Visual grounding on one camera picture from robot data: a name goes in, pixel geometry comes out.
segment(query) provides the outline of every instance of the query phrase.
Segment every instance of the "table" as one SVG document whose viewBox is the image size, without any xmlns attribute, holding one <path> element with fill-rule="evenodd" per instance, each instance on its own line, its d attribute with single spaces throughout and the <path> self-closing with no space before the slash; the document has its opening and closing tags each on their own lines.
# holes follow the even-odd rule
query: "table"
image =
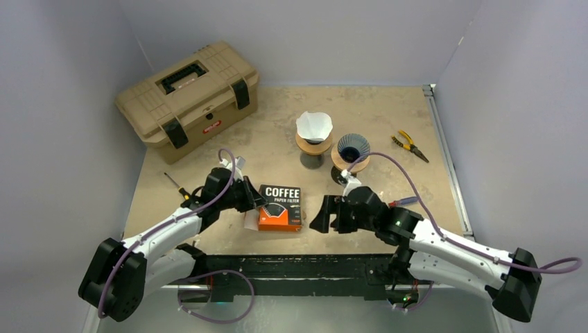
<svg viewBox="0 0 588 333">
<path fill-rule="evenodd" d="M 390 253 L 394 248 L 373 232 L 320 234 L 307 225 L 317 214 L 325 194 L 341 194 L 331 180 L 333 163 L 325 159 L 318 169 L 300 164 L 295 142 L 296 119 L 304 112 L 326 112 L 333 121 L 333 144 L 347 133 L 363 135 L 372 151 L 386 153 L 406 168 L 424 202 L 442 228 L 462 234 L 450 178 L 421 87 L 260 87 L 259 109 L 211 138 L 174 165 L 167 165 L 148 149 L 130 208 L 125 235 L 142 232 L 169 216 L 182 202 L 177 189 L 164 176 L 167 171 L 187 190 L 204 183 L 218 166 L 217 150 L 230 148 L 247 162 L 243 174 L 253 185 L 302 188 L 306 221 L 300 232 L 256 232 L 243 228 L 243 215 L 224 211 L 213 226 L 188 242 L 209 254 L 329 254 Z M 431 161 L 424 163 L 394 144 L 390 136 L 405 130 Z M 406 179 L 395 165 L 372 156 L 358 175 L 360 181 L 386 201 L 412 196 Z M 424 214 L 419 205 L 409 206 Z"/>
</svg>

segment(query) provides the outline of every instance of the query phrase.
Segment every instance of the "pliers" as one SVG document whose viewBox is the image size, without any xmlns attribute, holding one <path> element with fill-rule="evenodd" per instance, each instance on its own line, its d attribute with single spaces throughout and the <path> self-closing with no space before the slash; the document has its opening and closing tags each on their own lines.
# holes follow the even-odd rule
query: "pliers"
<svg viewBox="0 0 588 333">
<path fill-rule="evenodd" d="M 408 140 L 408 144 L 403 144 L 393 135 L 392 141 L 394 143 L 396 143 L 397 145 L 406 149 L 407 151 L 410 151 L 411 153 L 415 154 L 421 160 L 429 163 L 429 160 L 426 157 L 424 157 L 423 153 L 421 153 L 421 151 L 415 146 L 415 142 L 410 138 L 410 136 L 408 136 L 408 134 L 406 134 L 406 132 L 404 132 L 403 130 L 399 130 L 398 133 L 400 133 L 400 135 L 402 135 L 403 137 L 405 137 Z"/>
</svg>

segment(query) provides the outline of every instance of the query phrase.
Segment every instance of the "electrical wire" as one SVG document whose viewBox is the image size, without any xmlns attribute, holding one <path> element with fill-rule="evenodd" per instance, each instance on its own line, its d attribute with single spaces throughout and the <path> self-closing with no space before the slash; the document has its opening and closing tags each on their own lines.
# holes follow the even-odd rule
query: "electrical wire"
<svg viewBox="0 0 588 333">
<path fill-rule="evenodd" d="M 227 154 L 229 154 L 229 156 L 231 157 L 231 163 L 232 163 L 231 177 L 229 178 L 229 181 L 227 182 L 227 184 L 225 185 L 223 190 L 220 191 L 220 193 L 217 196 L 215 196 L 212 200 L 210 200 L 208 203 L 205 203 L 204 205 L 196 208 L 195 210 L 193 210 L 191 212 L 187 212 L 187 213 L 179 215 L 175 218 L 169 219 L 169 220 L 159 224 L 157 227 L 153 228 L 152 230 L 149 230 L 141 238 L 139 238 L 139 240 L 137 240 L 136 242 L 134 242 L 133 244 L 131 244 L 127 248 L 127 250 L 123 253 L 123 255 L 116 262 L 114 267 L 112 267 L 112 271 L 110 271 L 110 274 L 108 275 L 108 278 L 106 279 L 106 283 L 104 284 L 104 287 L 102 289 L 102 294 L 100 295 L 100 300 L 98 301 L 98 317 L 100 319 L 106 318 L 106 314 L 104 313 L 104 307 L 105 307 L 105 303 L 106 303 L 106 294 L 110 290 L 110 285 L 112 284 L 114 276 L 119 271 L 119 269 L 121 268 L 121 266 L 123 265 L 123 263 L 127 259 L 127 257 L 130 255 L 130 253 L 135 248 L 137 248 L 137 246 L 139 246 L 142 242 L 149 239 L 149 237 L 153 236 L 155 233 L 159 232 L 161 229 L 164 229 L 168 225 L 174 223 L 176 220 L 185 219 L 189 216 L 193 216 L 193 215 L 200 213 L 201 211 L 203 211 L 203 210 L 207 209 L 208 207 L 210 207 L 211 205 L 213 205 L 216 201 L 218 201 L 218 199 L 220 199 L 227 192 L 227 190 L 229 189 L 229 187 L 233 183 L 233 179 L 235 177 L 235 156 L 233 155 L 233 153 L 231 153 L 231 151 L 229 149 L 221 148 L 218 150 L 218 159 L 221 161 L 223 160 L 221 157 L 221 153 L 223 151 L 226 152 Z"/>
<path fill-rule="evenodd" d="M 408 175 L 408 173 L 406 172 L 406 170 L 404 170 L 404 168 L 402 167 L 402 165 L 400 165 L 400 163 L 398 163 L 395 159 L 391 158 L 389 155 L 383 154 L 383 153 L 377 153 L 377 152 L 372 152 L 372 153 L 368 153 L 365 155 L 360 156 L 357 160 L 355 160 L 355 162 L 351 163 L 350 166 L 347 168 L 347 171 L 350 171 L 351 169 L 353 169 L 353 167 L 355 167 L 355 164 L 359 163 L 362 159 L 366 158 L 369 155 L 378 155 L 384 158 L 387 158 L 388 160 L 390 160 L 392 163 L 396 164 L 396 166 L 398 167 L 398 169 L 400 169 L 400 171 L 402 171 L 402 173 L 404 174 L 404 177 L 406 177 L 406 180 L 408 181 L 408 183 L 410 184 L 410 187 L 413 188 L 413 191 L 415 192 L 415 196 L 418 198 L 419 204 L 423 207 L 423 210 L 426 212 L 426 214 L 429 216 L 429 219 L 431 220 L 431 225 L 433 226 L 433 228 L 435 229 L 435 231 L 437 232 L 437 234 L 442 237 L 444 240 L 446 240 L 448 243 L 457 246 L 463 250 L 469 251 L 475 255 L 479 255 L 481 257 L 484 257 L 486 259 L 490 259 L 492 261 L 494 261 L 494 257 L 491 255 L 488 255 L 487 253 L 484 253 L 482 251 L 476 250 L 475 248 L 470 248 L 467 245 L 461 244 L 457 241 L 454 241 L 453 239 L 447 237 L 446 235 L 443 234 L 443 232 L 441 231 L 441 228 L 439 228 L 439 225 L 437 224 L 437 222 L 435 222 L 435 219 L 433 218 L 433 215 L 431 213 L 431 211 L 427 208 L 427 206 L 424 204 L 418 190 L 417 187 L 415 186 L 415 183 L 413 182 L 412 179 L 410 179 L 410 176 Z M 549 269 L 553 266 L 557 266 L 560 264 L 564 264 L 567 262 L 575 262 L 574 265 L 571 265 L 569 267 L 566 268 L 561 268 L 561 269 Z M 541 274 L 565 274 L 565 273 L 570 273 L 573 272 L 577 269 L 579 269 L 582 266 L 582 258 L 579 257 L 568 257 L 568 258 L 563 258 L 563 259 L 559 259 L 556 260 L 554 262 L 550 262 L 547 265 L 542 266 L 541 268 L 533 268 L 533 267 L 527 267 L 527 266 L 523 266 L 523 265 L 519 265 L 519 264 L 514 264 L 512 262 L 507 262 L 505 260 L 502 259 L 498 259 L 498 263 L 502 264 L 502 265 L 506 265 L 509 267 L 513 267 L 513 268 L 517 268 L 523 271 L 528 271 L 528 272 L 533 272 L 533 273 L 541 273 Z"/>
<path fill-rule="evenodd" d="M 251 302 L 249 302 L 249 306 L 247 306 L 247 309 L 240 316 L 233 318 L 233 319 L 223 320 L 223 319 L 213 319 L 213 318 L 203 316 L 201 314 L 197 314 L 197 313 L 193 312 L 192 310 L 187 309 L 184 306 L 184 304 L 182 303 L 182 299 L 180 297 L 180 292 L 178 292 L 178 304 L 180 305 L 180 308 L 178 309 L 178 311 L 182 310 L 182 311 L 186 312 L 187 314 L 195 316 L 196 318 L 199 318 L 199 319 L 202 319 L 204 321 L 208 321 L 208 322 L 214 323 L 214 324 L 232 324 L 232 323 L 236 323 L 237 321 L 245 318 L 245 316 L 247 316 L 249 314 L 251 309 L 253 309 L 255 292 L 253 290 L 253 284 L 251 283 L 251 281 L 249 281 L 249 279 L 247 279 L 247 277 L 244 276 L 242 273 L 240 273 L 238 271 L 233 271 L 231 269 L 222 269 L 219 271 L 214 271 L 214 272 L 202 274 L 202 275 L 198 275 L 195 277 L 188 277 L 186 279 L 178 280 L 178 282 L 193 282 L 193 281 L 196 281 L 196 280 L 199 280 L 202 278 L 206 278 L 209 276 L 212 277 L 213 275 L 221 274 L 221 273 L 224 273 L 224 274 L 229 273 L 229 274 L 238 275 L 239 277 L 243 278 L 243 280 L 245 280 L 245 282 L 247 282 L 247 285 L 249 286 L 249 290 L 251 291 Z"/>
</svg>

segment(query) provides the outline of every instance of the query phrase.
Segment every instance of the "toolbox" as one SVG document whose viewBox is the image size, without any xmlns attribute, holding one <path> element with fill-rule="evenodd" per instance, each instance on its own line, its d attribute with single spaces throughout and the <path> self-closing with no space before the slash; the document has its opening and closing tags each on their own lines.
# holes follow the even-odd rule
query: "toolbox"
<svg viewBox="0 0 588 333">
<path fill-rule="evenodd" d="M 137 135 L 172 164 L 257 109 L 259 74 L 224 42 L 120 93 Z"/>
</svg>

